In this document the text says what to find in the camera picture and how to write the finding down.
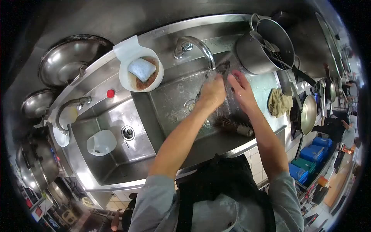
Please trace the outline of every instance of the scrub brush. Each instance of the scrub brush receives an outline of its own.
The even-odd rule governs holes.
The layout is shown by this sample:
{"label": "scrub brush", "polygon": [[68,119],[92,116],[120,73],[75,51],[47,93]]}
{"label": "scrub brush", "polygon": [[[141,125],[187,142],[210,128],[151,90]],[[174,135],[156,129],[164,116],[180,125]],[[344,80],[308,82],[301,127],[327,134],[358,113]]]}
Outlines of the scrub brush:
{"label": "scrub brush", "polygon": [[215,127],[218,127],[227,132],[237,132],[238,134],[246,137],[251,137],[254,134],[253,129],[251,129],[250,127],[235,122],[231,122],[229,119],[224,117],[220,118],[215,123]]}

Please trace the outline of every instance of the faucet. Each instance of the faucet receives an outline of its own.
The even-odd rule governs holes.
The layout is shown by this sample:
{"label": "faucet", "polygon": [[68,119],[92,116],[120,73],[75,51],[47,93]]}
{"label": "faucet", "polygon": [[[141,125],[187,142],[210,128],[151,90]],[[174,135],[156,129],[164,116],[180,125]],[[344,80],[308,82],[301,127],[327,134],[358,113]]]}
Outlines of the faucet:
{"label": "faucet", "polygon": [[210,49],[206,46],[204,42],[192,36],[183,36],[178,39],[177,44],[175,46],[175,50],[174,50],[174,57],[176,59],[183,58],[184,52],[192,50],[193,48],[192,44],[196,45],[204,54],[208,62],[208,66],[207,66],[208,69],[215,70],[216,65],[215,65],[213,54],[211,53]]}
{"label": "faucet", "polygon": [[69,105],[72,105],[72,104],[75,104],[75,103],[78,103],[77,105],[77,109],[82,109],[82,107],[85,105],[85,104],[89,104],[90,102],[92,101],[92,98],[91,96],[87,96],[87,97],[82,97],[82,98],[78,98],[78,99],[72,99],[72,100],[69,100],[68,102],[64,103],[58,110],[57,112],[57,116],[55,117],[55,125],[57,126],[58,130],[62,133],[62,134],[65,134],[65,135],[68,135],[68,130],[65,130],[59,123],[59,117],[60,117],[60,114],[62,113],[62,111],[64,110],[64,108],[66,108],[67,106]]}

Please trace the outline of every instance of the person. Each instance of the person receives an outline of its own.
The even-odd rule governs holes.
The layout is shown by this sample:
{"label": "person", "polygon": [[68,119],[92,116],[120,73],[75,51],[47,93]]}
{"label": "person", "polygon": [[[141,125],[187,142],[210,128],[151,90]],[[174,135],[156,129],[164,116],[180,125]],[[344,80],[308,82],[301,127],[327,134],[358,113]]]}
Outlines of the person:
{"label": "person", "polygon": [[354,81],[349,81],[348,83],[344,83],[342,85],[342,88],[347,97],[347,100],[356,99],[356,97],[358,96],[357,85]]}
{"label": "person", "polygon": [[357,116],[352,113],[347,118],[348,114],[341,112],[338,117],[325,118],[323,126],[315,126],[312,131],[318,131],[329,135],[334,142],[344,143],[344,146],[351,149],[355,144],[356,147],[361,146],[361,140],[355,136],[357,130]]}
{"label": "person", "polygon": [[162,144],[140,189],[130,232],[140,231],[303,231],[300,204],[289,174],[285,148],[274,134],[254,98],[246,77],[232,71],[227,77],[241,109],[250,118],[268,194],[259,191],[244,155],[215,155],[189,176],[177,179],[196,135],[207,117],[224,101],[221,75],[207,82],[192,112]]}
{"label": "person", "polygon": [[120,232],[128,232],[129,226],[131,222],[131,216],[133,215],[133,210],[135,207],[135,201],[137,200],[137,193],[131,193],[129,195],[129,198],[131,201],[128,204],[128,207],[124,210],[123,214],[121,215],[121,229],[119,229],[119,223],[120,223],[120,211],[122,209],[118,209],[115,213],[115,217],[113,218],[111,222],[111,230],[112,231],[120,231]]}

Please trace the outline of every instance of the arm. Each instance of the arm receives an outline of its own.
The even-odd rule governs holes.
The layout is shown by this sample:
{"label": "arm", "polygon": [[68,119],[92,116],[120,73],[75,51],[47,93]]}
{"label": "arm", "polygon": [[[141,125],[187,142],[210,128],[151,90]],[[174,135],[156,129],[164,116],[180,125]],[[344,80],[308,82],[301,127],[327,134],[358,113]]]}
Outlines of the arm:
{"label": "arm", "polygon": [[175,128],[162,144],[150,168],[149,176],[165,175],[175,179],[206,118],[216,110],[226,97],[221,75],[207,82],[201,90],[200,100],[192,112]]}
{"label": "arm", "polygon": [[111,222],[111,230],[112,231],[117,231],[117,229],[118,229],[118,224],[120,223],[120,211],[121,210],[122,209],[118,209],[116,211],[115,217],[114,217],[114,219]]}
{"label": "arm", "polygon": [[280,173],[289,171],[285,148],[260,111],[246,77],[239,71],[233,71],[232,74],[238,77],[239,81],[231,74],[228,75],[228,81],[234,89],[241,109],[249,116],[254,128],[262,165],[268,178],[273,180]]}
{"label": "arm", "polygon": [[352,123],[348,125],[347,122],[345,122],[344,120],[341,120],[341,122],[343,123],[346,130],[349,130],[349,127],[353,127]]}

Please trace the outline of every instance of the hand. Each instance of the hand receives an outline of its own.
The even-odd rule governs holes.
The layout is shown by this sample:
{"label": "hand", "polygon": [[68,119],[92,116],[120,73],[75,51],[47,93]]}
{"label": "hand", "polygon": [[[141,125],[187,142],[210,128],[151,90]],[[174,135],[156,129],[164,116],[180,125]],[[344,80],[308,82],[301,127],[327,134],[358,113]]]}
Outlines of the hand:
{"label": "hand", "polygon": [[343,126],[348,129],[349,128],[349,125],[347,124],[347,122],[345,122],[344,120],[341,120],[341,122],[343,123]]}
{"label": "hand", "polygon": [[202,86],[200,100],[196,106],[200,105],[202,108],[214,112],[224,102],[226,96],[223,77],[221,74],[217,74],[215,80],[207,81]]}
{"label": "hand", "polygon": [[240,71],[233,70],[232,74],[228,75],[228,82],[234,89],[234,95],[241,105],[241,109],[247,114],[249,111],[257,107],[254,93],[251,89],[250,83],[247,81],[245,75]]}

